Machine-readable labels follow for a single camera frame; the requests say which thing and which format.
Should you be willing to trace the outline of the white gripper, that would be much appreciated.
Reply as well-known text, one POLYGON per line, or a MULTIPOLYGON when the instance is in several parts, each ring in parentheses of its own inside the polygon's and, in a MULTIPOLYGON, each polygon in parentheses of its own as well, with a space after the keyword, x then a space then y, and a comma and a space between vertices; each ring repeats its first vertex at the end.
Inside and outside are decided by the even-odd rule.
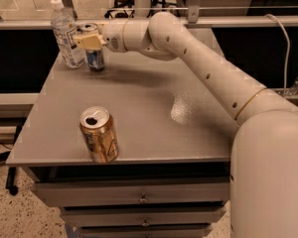
POLYGON ((111 51, 125 53, 123 30, 126 20, 113 20, 101 24, 100 34, 75 35, 75 43, 85 50, 101 50, 107 46, 111 51))

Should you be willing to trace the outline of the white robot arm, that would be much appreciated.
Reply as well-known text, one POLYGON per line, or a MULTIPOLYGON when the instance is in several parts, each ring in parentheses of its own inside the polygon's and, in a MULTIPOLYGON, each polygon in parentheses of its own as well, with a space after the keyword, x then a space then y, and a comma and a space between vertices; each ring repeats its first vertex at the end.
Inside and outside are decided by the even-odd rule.
POLYGON ((103 24, 84 49, 181 59, 237 122, 230 155, 231 238, 298 238, 298 107, 198 41, 174 15, 103 24))

